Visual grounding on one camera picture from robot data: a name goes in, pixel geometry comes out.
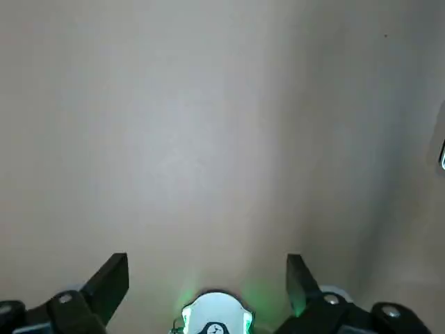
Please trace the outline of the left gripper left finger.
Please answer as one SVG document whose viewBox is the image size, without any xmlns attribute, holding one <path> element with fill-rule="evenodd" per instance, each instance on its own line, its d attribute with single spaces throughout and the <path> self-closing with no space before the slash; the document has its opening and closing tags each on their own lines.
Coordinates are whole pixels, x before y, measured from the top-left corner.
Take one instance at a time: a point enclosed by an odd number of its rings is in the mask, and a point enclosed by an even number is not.
<svg viewBox="0 0 445 334">
<path fill-rule="evenodd" d="M 80 289 L 68 289 L 28 309 L 1 302 L 2 333 L 105 333 L 129 289 L 126 253 L 114 253 Z"/>
</svg>

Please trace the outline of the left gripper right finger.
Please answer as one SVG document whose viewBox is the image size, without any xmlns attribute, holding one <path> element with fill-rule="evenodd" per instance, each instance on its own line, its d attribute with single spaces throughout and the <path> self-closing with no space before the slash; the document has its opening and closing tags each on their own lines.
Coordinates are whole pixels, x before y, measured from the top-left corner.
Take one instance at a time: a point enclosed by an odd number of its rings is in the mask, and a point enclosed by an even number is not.
<svg viewBox="0 0 445 334">
<path fill-rule="evenodd" d="M 379 302 L 366 311 L 337 292 L 322 291 L 301 255 L 287 255 L 286 291 L 293 315 L 276 329 L 276 333 L 431 332 L 416 313 L 404 305 Z"/>
</svg>

